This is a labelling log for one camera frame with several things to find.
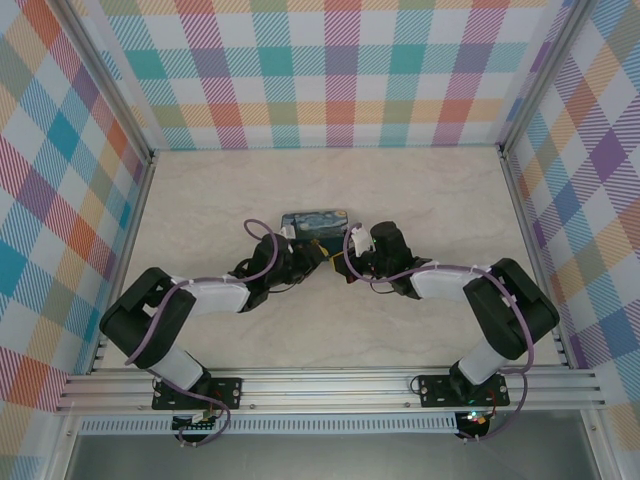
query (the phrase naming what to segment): colorful plaid backdrop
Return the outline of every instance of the colorful plaid backdrop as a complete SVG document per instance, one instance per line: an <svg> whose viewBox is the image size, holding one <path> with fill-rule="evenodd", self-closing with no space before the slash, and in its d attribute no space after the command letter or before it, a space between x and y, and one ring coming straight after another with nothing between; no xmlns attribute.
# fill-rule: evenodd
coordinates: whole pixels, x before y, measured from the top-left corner
<svg viewBox="0 0 640 480"><path fill-rule="evenodd" d="M493 144L562 2L74 3L150 141L194 149Z"/></svg>
<svg viewBox="0 0 640 480"><path fill-rule="evenodd" d="M518 91L518 96L516 97L515 102L511 106L509 110L509 115L507 115L507 120L502 125L502 129L500 130L500 134L498 135L498 139L496 143L503 143L507 133L511 129L511 125L513 125L513 121L520 112L520 107L522 106L522 102L524 102L525 98L529 95L531 91L531 87L533 87L534 82L538 78L538 74L540 73L540 69L547 61L547 57L549 56L549 51L551 49L551 45L556 40L558 34L562 30L564 26L564 22L567 19L569 12L571 11L571 7L575 3L575 0L563 0L562 6L558 11L556 18L553 20L553 24L551 28L547 32L547 36L538 51L538 55L536 55L536 59L531 64L531 68L527 73L527 78L524 83L520 87L520 91Z"/></svg>
<svg viewBox="0 0 640 480"><path fill-rule="evenodd" d="M637 467L639 8L600 1L514 159L573 350L581 367L600 374L619 458Z"/></svg>
<svg viewBox="0 0 640 480"><path fill-rule="evenodd" d="M89 353L143 163L45 0L0 2L0 478Z"/></svg>

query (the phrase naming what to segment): purple cable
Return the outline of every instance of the purple cable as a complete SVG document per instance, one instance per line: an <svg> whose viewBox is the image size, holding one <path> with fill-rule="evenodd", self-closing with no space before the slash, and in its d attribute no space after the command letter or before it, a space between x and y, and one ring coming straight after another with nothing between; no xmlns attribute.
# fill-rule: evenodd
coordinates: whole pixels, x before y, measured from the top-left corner
<svg viewBox="0 0 640 480"><path fill-rule="evenodd" d="M507 299L507 302L509 303L509 306L511 307L511 309L513 310L513 313L515 314L516 318L518 319L518 323L520 324L520 328L522 329L522 333L524 334L524 338L525 338L525 342L527 344L527 363L524 365L524 367L521 368L504 368L500 370L500 373L503 374L518 374L518 375L522 375L522 380L524 382L524 387L522 390L522 398L520 399L520 402L518 402L518 406L516 407L516 409L513 411L513 414L500 426L498 427L496 430L494 430L493 432L485 435L483 438L483 440L489 440L493 437L495 437L497 434L505 431L507 428L509 428L509 426L511 426L511 424L513 424L513 422L515 421L515 419L517 418L518 414L520 413L520 411L522 410L522 407L524 407L524 402L527 398L527 392L529 390L529 384L527 382L527 377L525 376L525 373L527 373L532 365L533 365L533 359L534 359L534 350L533 350L533 338L531 337L531 332L529 331L529 326L527 325L527 321L524 319L524 316L522 315L522 312L520 311L520 307L518 307L518 304L515 302L515 300L513 300L513 298L511 298L511 294L509 293L509 291L506 289L506 287L504 285L502 285L502 283L500 283L500 281L494 277L493 275L491 275L488 272L485 272L484 270L481 270L479 268L474 268L474 267L461 267L459 265L427 265L424 267L418 267L418 268L413 268L411 270L406 270L404 272L398 273L396 275L392 275L391 277L385 277L385 278L380 278L380 279L375 279L375 278L367 278L364 277L362 275L360 275L355 268L353 268L353 265L351 264L351 261L349 260L349 239L351 238L351 230L353 228L361 228L362 224L361 223L356 223L355 225L353 225L352 227L349 227L347 229L347 233L344 236L344 241L342 243L342 253L344 255L344 261L347 265L347 268L349 269L349 271L353 274L353 276L355 276L357 279L359 280L363 280L367 283L388 283L388 282L392 282L394 280L398 280L399 278L403 278L406 277L408 275L413 275L414 273L418 273L418 272L428 272L431 270L448 270L448 271L453 271L453 272L473 272L475 274L478 275L482 275L484 278L488 279L491 283L493 283L496 288L500 291L500 293Z"/></svg>
<svg viewBox="0 0 640 480"><path fill-rule="evenodd" d="M167 294L164 296L164 298L160 302L160 305L158 305L158 310L153 316L153 320L151 320L151 325L149 325L149 329L147 330L147 333L142 339L142 342L140 342L140 345L138 345L138 348L136 348L135 351L131 354L131 356L127 358L127 360L124 362L125 365L131 365L133 362L135 362L136 359L140 356L140 354L144 351L144 349L147 348L147 345L151 341L151 337L153 337L153 334L155 333L156 328L158 328L158 323L160 322L162 313L164 312L164 309L169 303L169 300L171 300L171 297L173 296L173 294L176 293L178 290L180 290L182 287L186 287L187 285L191 285L192 283L205 283L205 282L248 283L266 275L269 272L269 270L273 268L278 258L278 247L277 247L278 242L276 239L276 234L273 232L273 230L271 230L271 228L269 228L269 225L267 225L266 223L261 222L260 220L256 220L255 218L249 218L244 221L243 226L245 231L253 238L257 238L258 240L260 240L260 237L258 237L255 233L253 233L249 229L249 224L251 223L255 223L256 225L260 225L262 228L264 228L269 234L269 236L271 237L271 242L273 243L273 255L271 256L271 260L269 261L267 266L264 268L264 270L256 273L255 275L251 275L250 277L247 277L247 278L229 277L225 279L222 277L200 277L200 278L194 278L193 280L183 280L182 282L176 283L173 287L169 289Z"/></svg>
<svg viewBox="0 0 640 480"><path fill-rule="evenodd" d="M159 375L157 373L154 373L152 370L149 370L149 373L151 373L152 375L158 376ZM215 405L216 407L218 407L219 409L221 409L222 411L224 411L227 414L227 418L224 421L224 424L222 425L222 428L220 430L218 430L217 432L214 433L210 433L209 435L207 435L204 439L200 440L199 442L187 442L183 437L182 437L182 432L186 427L183 427L181 429L178 430L178 439L180 440L180 442L182 443L182 445L187 445L189 447L200 447L202 445L206 445L207 443L213 442L216 438L218 438L220 435L222 435L222 433L229 428L229 425L231 424L231 410L229 410L229 407L227 407L224 403L222 403L219 400L216 400L215 398L211 398L211 397L206 397L204 395L200 395L198 393L193 393L190 392L188 390L185 390L183 388L180 388L179 386L171 383L170 381L168 381L167 379L162 379L162 382L167 385L169 388L172 388L173 390L175 390L178 393L182 393L183 395L188 395L189 397L193 397L196 398L198 400L204 400L205 402L209 402L212 405Z"/></svg>

